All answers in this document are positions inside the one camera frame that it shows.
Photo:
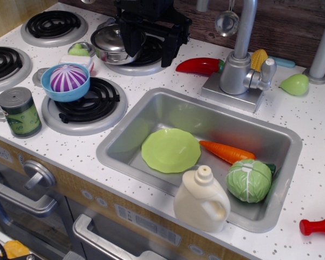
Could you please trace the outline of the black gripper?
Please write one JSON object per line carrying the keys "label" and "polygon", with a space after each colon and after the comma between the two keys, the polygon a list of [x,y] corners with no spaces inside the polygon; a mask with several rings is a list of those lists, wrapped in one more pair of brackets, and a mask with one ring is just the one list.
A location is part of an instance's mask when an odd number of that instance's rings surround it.
{"label": "black gripper", "polygon": [[190,38],[192,20],[178,12],[174,1],[114,1],[117,8],[119,27],[126,53],[134,57],[146,41],[148,31],[159,30],[160,22],[173,25],[177,34],[169,32],[162,44],[161,67],[169,67],[177,57],[180,47]]}

